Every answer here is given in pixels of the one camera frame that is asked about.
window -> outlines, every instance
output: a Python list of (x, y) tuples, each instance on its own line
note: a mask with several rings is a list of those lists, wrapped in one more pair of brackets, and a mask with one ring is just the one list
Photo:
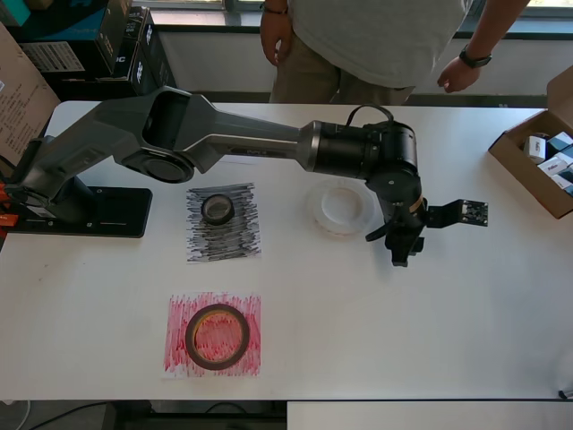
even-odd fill
[[(486, 0), (474, 0), (468, 16), (482, 14)], [(524, 10), (525, 17), (538, 18), (573, 18), (573, 0), (530, 0)]]
[(524, 16), (540, 18), (573, 17), (573, 0), (531, 0)]
[(136, 4), (164, 9), (258, 11), (262, 0), (134, 0)]

open cardboard box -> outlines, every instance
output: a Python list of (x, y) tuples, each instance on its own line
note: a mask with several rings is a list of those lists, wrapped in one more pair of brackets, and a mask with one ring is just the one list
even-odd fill
[(525, 139), (533, 133), (551, 137), (561, 132), (573, 137), (573, 67), (547, 84), (548, 109), (509, 129), (490, 148), (495, 157), (537, 201), (555, 218), (573, 211), (573, 197), (522, 151)]
[(0, 173), (12, 174), (60, 102), (0, 23)]

paper sheet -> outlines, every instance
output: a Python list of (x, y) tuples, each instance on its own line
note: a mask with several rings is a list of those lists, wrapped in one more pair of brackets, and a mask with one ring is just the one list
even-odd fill
[[(207, 224), (201, 205), (213, 194), (233, 201), (235, 216), (222, 226)], [(193, 188), (187, 191), (187, 262), (215, 262), (261, 254), (254, 184)]]

hand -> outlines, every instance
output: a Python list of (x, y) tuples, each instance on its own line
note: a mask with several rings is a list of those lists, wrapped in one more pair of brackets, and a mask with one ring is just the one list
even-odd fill
[(472, 69), (461, 58), (454, 58), (441, 72), (438, 85), (447, 93), (462, 91), (472, 85), (480, 77), (480, 69)]
[(293, 26), (287, 14), (264, 13), (261, 19), (262, 51), (269, 62), (277, 66), (284, 60), (290, 51), (293, 39)]

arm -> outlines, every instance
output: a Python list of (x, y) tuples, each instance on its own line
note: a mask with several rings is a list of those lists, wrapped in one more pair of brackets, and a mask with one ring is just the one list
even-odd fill
[[(97, 199), (75, 177), (107, 157), (158, 181), (179, 184), (190, 180), (196, 168), (207, 172), (225, 154), (252, 155), (295, 159), (309, 172), (362, 179), (376, 193), (384, 218), (384, 225), (366, 240), (386, 237), (394, 265), (406, 266), (409, 255), (422, 251), (420, 234), (425, 227), (487, 224), (482, 203), (460, 200), (428, 206), (418, 175), (414, 131), (375, 106), (388, 121), (352, 126), (356, 111), (365, 106), (369, 105), (357, 107), (345, 125), (312, 121), (296, 128), (221, 112), (203, 96), (168, 87), (148, 96), (108, 100), (53, 141), (29, 145), (4, 190), (14, 202), (40, 208), (37, 215), (44, 222), (55, 219), (66, 231), (71, 226), (74, 234), (84, 235), (84, 226), (128, 225), (125, 218), (117, 221), (117, 197)], [(149, 201), (139, 217), (143, 226)], [(102, 218), (110, 213), (109, 205), (113, 217)], [(40, 227), (53, 234), (54, 228), (46, 224)], [(142, 230), (137, 231), (141, 237)]]
[[(467, 45), (467, 56), (473, 60), (492, 53), (511, 25), (526, 8), (529, 0), (487, 0), (480, 21)], [(480, 77), (479, 68), (471, 68), (459, 57), (454, 58), (438, 79), (447, 93), (462, 91)]]
[(286, 11), (287, 0), (266, 0), (265, 12), (261, 18), (262, 51), (272, 65), (277, 66), (290, 51), (293, 37), (293, 26)]

